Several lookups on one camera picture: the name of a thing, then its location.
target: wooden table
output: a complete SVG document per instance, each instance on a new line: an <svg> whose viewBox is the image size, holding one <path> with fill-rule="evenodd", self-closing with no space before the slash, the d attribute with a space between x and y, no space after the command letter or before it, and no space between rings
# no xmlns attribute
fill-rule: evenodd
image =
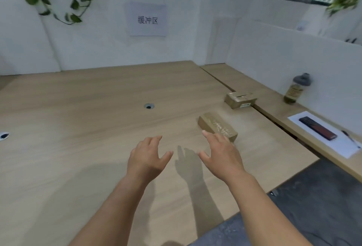
<svg viewBox="0 0 362 246"><path fill-rule="evenodd" d="M190 61L18 76L0 91L0 245L64 246L125 175L129 153L162 134L174 150L136 212L129 245L187 245L238 212L195 152L197 117L233 125L245 167L267 192L318 160ZM155 108L147 110L145 103Z"/></svg>
<svg viewBox="0 0 362 246"><path fill-rule="evenodd" d="M287 105L283 102L283 96L281 94L226 64L205 65L202 66L202 68L233 91L249 91L254 93L258 97L258 100L254 106L258 111L272 119L277 124L281 125L290 133L294 134L303 142L307 143L320 154L327 157L329 160L362 182L362 150L353 155L351 158L346 159L316 139L314 136L306 132L304 129L294 124L288 119L288 117L303 111L309 111L340 130L348 129L345 129L333 123L332 121L325 119L323 116L305 108L298 103L294 105ZM348 132L353 138L362 142L361 136L351 131Z"/></svg>

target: brown box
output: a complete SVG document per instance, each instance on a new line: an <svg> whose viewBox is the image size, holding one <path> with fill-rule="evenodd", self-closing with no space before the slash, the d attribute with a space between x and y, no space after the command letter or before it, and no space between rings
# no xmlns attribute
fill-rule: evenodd
<svg viewBox="0 0 362 246"><path fill-rule="evenodd" d="M225 97L225 103L232 109L252 106L256 100L252 93L231 92Z"/></svg>
<svg viewBox="0 0 362 246"><path fill-rule="evenodd" d="M226 136L230 142L234 142L238 136L233 127L224 121L218 113L213 111L201 115L198 124L201 129L209 133L219 133Z"/></svg>

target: phone case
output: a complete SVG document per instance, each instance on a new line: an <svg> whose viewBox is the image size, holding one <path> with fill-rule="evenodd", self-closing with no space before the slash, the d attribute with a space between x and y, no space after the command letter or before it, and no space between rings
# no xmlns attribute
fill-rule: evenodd
<svg viewBox="0 0 362 246"><path fill-rule="evenodd" d="M322 125L320 125L313 119L309 118L308 116L300 118L299 121L301 121L303 124L310 127L315 132L319 133L321 136L323 136L325 139L327 139L329 141L331 141L337 137L337 134L334 134L329 129L323 127Z"/></svg>

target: gray floor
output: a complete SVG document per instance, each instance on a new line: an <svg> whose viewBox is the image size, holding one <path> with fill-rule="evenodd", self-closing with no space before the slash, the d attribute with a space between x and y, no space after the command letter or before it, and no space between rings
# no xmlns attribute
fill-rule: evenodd
<svg viewBox="0 0 362 246"><path fill-rule="evenodd" d="M269 197L315 246L362 245L362 184L322 158ZM240 214L192 246L250 245Z"/></svg>

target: bottle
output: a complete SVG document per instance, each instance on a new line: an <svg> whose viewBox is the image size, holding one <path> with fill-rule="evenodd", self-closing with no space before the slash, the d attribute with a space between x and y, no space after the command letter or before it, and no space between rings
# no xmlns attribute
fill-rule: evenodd
<svg viewBox="0 0 362 246"><path fill-rule="evenodd" d="M294 104L301 96L301 93L306 87L309 87L312 83L309 74L302 74L294 77L292 85L289 87L287 93L284 96L284 102L287 104Z"/></svg>

